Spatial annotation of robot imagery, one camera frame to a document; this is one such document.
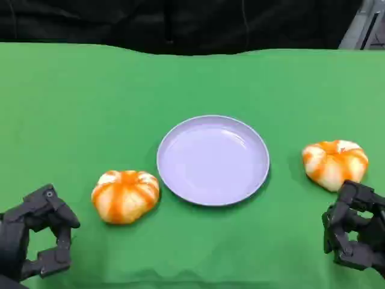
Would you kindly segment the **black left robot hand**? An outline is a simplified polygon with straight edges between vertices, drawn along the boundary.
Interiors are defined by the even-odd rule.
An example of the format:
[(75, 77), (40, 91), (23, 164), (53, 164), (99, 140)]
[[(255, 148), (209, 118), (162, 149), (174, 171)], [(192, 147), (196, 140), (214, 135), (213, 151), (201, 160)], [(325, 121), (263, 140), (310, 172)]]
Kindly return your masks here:
[[(11, 285), (30, 277), (65, 271), (71, 265), (72, 229), (81, 226), (76, 214), (60, 197), (52, 184), (26, 195), (21, 204), (1, 214), (1, 280)], [(49, 228), (56, 246), (28, 260), (29, 232)]]

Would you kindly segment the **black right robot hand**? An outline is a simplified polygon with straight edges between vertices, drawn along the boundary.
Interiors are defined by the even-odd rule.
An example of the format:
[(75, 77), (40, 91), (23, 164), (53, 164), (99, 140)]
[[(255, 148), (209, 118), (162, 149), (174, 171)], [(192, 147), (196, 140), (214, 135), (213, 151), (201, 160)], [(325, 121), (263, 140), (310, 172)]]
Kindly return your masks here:
[(373, 188), (346, 180), (334, 204), (322, 214), (324, 253), (334, 262), (384, 276), (384, 197)]

